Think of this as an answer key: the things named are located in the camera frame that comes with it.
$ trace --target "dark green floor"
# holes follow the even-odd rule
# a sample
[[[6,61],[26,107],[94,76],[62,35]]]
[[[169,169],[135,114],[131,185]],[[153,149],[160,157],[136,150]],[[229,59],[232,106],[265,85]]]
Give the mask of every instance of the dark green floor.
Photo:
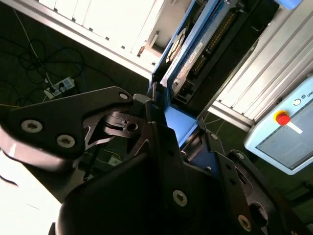
[[[25,25],[30,39],[40,40],[43,43],[45,47],[46,57],[57,50],[56,46],[48,38],[45,31],[45,26],[27,16],[24,16],[21,13],[19,13],[19,15]],[[14,15],[13,10],[8,6],[0,3],[0,16],[0,36],[13,40],[14,42],[21,44],[24,47],[28,47],[27,38],[22,30],[20,23]],[[148,87],[147,79],[90,50],[89,48],[86,48],[85,46],[67,38],[66,36],[55,32],[50,28],[48,28],[48,31],[51,38],[58,45],[62,47],[73,47],[80,51],[83,54],[86,64],[93,66],[97,70],[100,70],[103,73],[107,74],[120,87],[124,88],[129,93],[146,93]],[[45,97],[43,91],[37,90],[31,95],[29,94],[34,89],[46,88],[47,85],[45,83],[40,85],[32,84],[29,80],[27,80],[25,69],[21,67],[18,57],[3,53],[3,51],[6,51],[14,53],[16,55],[21,55],[22,53],[24,53],[24,49],[21,49],[18,46],[13,45],[12,43],[8,43],[1,38],[0,42],[0,104],[19,105],[18,96],[15,94],[12,87],[3,82],[3,80],[12,83],[16,87],[20,98],[28,97],[28,100],[25,102],[26,105],[42,102]],[[44,50],[40,43],[34,41],[33,44],[39,57],[44,57]],[[71,55],[74,57],[75,60],[79,60],[79,56],[75,52],[71,53]],[[57,53],[55,56],[53,56],[51,61],[52,60],[70,61],[69,57],[62,52]],[[58,74],[63,78],[73,76],[74,74],[79,72],[77,66],[71,63],[46,63],[45,66],[48,70]],[[84,73],[86,76],[85,91],[93,91],[96,89],[115,85],[115,83],[111,82],[107,76],[100,72],[85,68]],[[35,71],[30,71],[29,76],[35,81],[40,80],[40,77]],[[60,81],[61,79],[51,75],[51,80],[53,83],[55,83]],[[77,82],[78,87],[81,90],[83,88],[82,76],[75,78],[75,81]],[[213,114],[209,114],[205,122],[208,123],[216,119],[218,119],[218,117],[214,116]],[[219,120],[212,124],[208,124],[207,128],[213,132],[217,132],[222,122],[223,120]],[[232,149],[239,149],[245,152],[247,155],[250,155],[250,153],[248,153],[244,149],[243,145],[246,132],[239,130],[228,122],[224,122],[218,131],[218,136],[221,138],[226,152],[229,152]],[[106,149],[112,150],[119,155],[123,155],[125,146],[125,140],[117,138],[116,140],[110,142],[109,145],[106,146]],[[101,161],[107,161],[110,156],[110,153],[102,151],[99,159]],[[106,169],[108,167],[107,164],[104,164],[100,161],[96,161],[95,164],[97,168]],[[304,182],[309,182],[313,184],[313,165],[307,167],[305,170],[294,176],[288,176],[259,159],[255,163],[255,165],[270,181],[270,183],[284,197],[290,200],[301,196],[308,191],[307,189],[305,189],[305,187],[303,187]],[[308,200],[306,203],[299,205],[294,209],[305,223],[313,221],[313,199]]]

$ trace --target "emergency stop button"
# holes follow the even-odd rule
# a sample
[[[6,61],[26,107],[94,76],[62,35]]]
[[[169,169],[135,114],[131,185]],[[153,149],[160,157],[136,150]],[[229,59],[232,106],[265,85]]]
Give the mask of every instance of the emergency stop button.
[[[281,126],[285,126],[288,124],[288,122],[290,122],[290,117],[285,112],[280,113],[276,116],[276,122]]]

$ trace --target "black metal bracket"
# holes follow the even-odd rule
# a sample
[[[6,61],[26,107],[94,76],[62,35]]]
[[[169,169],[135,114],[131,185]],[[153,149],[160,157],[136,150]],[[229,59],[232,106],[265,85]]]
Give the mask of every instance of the black metal bracket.
[[[1,121],[0,147],[12,159],[45,170],[75,168],[85,142],[87,147],[99,143],[99,138],[90,140],[100,120],[132,104],[126,91],[111,87],[15,109]],[[112,138],[104,132],[100,136],[102,141]]]

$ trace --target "screen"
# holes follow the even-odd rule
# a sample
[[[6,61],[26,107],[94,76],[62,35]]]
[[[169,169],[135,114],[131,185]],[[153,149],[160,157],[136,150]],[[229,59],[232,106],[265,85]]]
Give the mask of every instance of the screen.
[[[310,101],[291,117],[303,132],[281,126],[256,146],[289,169],[295,169],[313,155],[313,102]]]

